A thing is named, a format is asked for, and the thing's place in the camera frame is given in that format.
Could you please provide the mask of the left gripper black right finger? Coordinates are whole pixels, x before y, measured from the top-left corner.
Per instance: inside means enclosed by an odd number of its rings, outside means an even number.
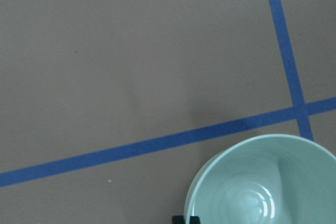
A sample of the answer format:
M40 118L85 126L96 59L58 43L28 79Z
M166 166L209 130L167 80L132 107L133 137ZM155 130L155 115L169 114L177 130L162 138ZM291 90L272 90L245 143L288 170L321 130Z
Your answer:
M198 216L190 216L189 224L201 224L201 220Z

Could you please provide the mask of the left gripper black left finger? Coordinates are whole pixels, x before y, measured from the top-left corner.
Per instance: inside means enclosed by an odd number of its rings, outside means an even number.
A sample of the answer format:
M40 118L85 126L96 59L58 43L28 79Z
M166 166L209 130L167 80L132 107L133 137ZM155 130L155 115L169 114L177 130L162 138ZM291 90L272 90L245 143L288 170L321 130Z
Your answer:
M184 224L184 216L183 215L173 216L172 224Z

